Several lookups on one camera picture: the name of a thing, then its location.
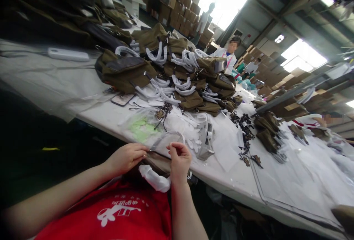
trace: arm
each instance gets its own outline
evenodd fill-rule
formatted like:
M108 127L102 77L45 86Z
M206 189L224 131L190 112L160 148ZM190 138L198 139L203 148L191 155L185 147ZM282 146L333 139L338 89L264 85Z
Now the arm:
M187 174L192 161L188 148L173 142L168 146L171 154L172 234L174 240L208 239L194 207Z
M144 159L146 151L148 148L141 144L125 145L103 164L4 210L2 216L16 238L33 237L87 193L128 172Z
M316 120L317 122L319 122L319 124L321 125L321 127L326 128L327 124L326 122L323 120L323 118L312 118L313 120Z

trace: person's left hand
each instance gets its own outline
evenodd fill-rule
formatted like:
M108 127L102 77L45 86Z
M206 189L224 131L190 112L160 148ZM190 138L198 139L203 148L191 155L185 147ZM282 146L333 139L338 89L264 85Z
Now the person's left hand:
M130 171L141 160L146 158L146 152L148 151L149 148L140 143L124 145L101 164L101 167L107 175L107 179L112 179Z

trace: pile of bags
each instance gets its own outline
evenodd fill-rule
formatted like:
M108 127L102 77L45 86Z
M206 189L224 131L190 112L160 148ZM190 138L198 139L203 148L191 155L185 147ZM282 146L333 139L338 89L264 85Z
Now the pile of bags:
M101 80L115 90L138 93L148 100L162 98L183 111L213 116L222 109L232 112L242 102L241 97L234 97L235 79L224 74L225 58L193 51L187 39L171 38L160 23L134 31L132 38L131 49L118 47L115 53L106 49L96 64ZM149 84L153 94L143 89Z

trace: hair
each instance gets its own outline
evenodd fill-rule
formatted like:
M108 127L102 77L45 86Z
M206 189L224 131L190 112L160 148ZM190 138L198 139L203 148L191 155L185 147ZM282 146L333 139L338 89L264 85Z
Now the hair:
M339 118L339 117L342 117L343 115L341 115L340 113L338 112L335 112L335 111L330 111L330 112L323 112L322 115L330 115L332 118Z
M215 9L215 3L214 2L210 3L210 5L209 5L209 10L213 10L213 9Z
M238 46L241 45L241 36L237 35L230 39L230 42L237 42Z

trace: fluorescent light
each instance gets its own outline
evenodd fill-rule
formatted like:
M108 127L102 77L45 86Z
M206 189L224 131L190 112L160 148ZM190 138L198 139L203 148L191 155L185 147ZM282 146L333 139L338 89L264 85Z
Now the fluorescent light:
M347 103L347 105L349 105L350 107L353 107L354 108L354 100L353 101L350 101Z

